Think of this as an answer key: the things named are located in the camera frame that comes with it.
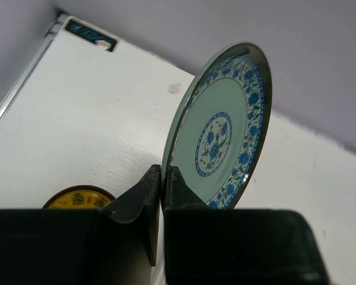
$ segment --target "wall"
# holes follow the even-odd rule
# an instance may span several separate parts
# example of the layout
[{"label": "wall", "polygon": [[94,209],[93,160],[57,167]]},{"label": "wall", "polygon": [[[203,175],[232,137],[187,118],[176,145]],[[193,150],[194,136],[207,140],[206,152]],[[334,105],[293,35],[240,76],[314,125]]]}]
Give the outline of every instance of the wall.
[{"label": "wall", "polygon": [[0,0],[0,102],[42,44],[54,16],[51,1]]}]

